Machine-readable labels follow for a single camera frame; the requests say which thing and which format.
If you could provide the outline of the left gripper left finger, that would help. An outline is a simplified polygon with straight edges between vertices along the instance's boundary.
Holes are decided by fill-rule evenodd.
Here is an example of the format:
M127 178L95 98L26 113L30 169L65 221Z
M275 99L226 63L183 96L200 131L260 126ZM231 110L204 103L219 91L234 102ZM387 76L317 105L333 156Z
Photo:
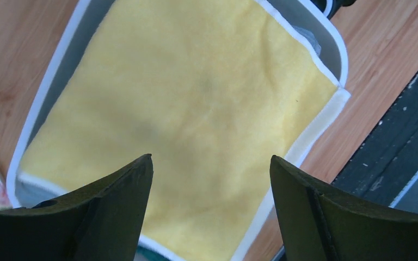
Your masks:
M32 208L0 211L0 260L133 260L153 179L145 154Z

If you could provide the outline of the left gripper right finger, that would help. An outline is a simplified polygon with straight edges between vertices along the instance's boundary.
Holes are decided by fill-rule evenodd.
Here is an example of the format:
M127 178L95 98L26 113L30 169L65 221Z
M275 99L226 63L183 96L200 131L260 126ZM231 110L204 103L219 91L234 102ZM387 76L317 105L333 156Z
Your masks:
M287 260L418 260L418 214L375 204L272 156Z

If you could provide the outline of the dark green garment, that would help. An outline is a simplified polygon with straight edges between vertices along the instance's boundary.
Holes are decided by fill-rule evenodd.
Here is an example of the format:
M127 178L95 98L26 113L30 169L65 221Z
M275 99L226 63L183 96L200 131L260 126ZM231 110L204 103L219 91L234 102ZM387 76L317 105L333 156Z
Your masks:
M134 261L169 261L169 259L153 250L138 246Z

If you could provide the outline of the pink and teal kids suitcase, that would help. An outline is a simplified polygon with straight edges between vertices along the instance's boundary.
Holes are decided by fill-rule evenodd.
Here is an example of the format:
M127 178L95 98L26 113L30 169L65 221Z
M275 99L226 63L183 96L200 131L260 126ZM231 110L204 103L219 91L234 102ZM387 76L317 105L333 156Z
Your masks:
M351 6L356 0L311 0L311 2L330 20L340 8Z

